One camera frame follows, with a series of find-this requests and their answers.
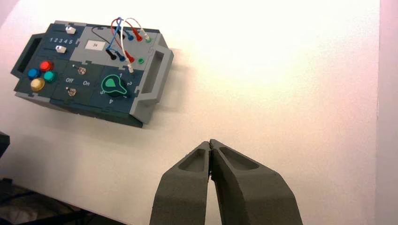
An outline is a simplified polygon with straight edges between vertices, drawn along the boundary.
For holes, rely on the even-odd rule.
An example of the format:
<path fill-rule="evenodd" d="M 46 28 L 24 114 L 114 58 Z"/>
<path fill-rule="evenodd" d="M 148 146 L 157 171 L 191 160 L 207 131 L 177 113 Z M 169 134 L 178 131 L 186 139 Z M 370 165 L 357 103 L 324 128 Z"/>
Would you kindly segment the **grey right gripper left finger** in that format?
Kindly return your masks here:
<path fill-rule="evenodd" d="M 204 141 L 161 177 L 155 193 L 151 225 L 203 225 L 211 148 Z"/>

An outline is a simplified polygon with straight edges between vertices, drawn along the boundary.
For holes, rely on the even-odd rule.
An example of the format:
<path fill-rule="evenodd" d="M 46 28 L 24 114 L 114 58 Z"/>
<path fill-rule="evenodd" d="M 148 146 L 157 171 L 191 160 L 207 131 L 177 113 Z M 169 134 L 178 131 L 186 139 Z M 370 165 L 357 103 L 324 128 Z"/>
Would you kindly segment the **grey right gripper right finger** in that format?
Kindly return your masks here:
<path fill-rule="evenodd" d="M 294 193 L 283 177 L 216 139 L 211 179 L 223 225 L 301 225 Z"/>

